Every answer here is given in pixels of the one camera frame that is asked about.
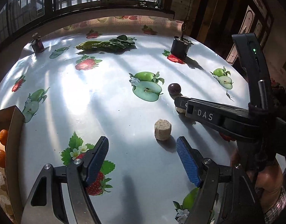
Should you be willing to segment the person right hand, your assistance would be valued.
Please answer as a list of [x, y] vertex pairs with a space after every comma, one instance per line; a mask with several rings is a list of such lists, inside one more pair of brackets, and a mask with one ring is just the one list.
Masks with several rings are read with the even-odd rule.
[[258, 173], [255, 187], [263, 188], [263, 193], [260, 198], [260, 204], [263, 212], [266, 213], [277, 202], [281, 187], [283, 185], [283, 173], [278, 161], [265, 167], [265, 169]]

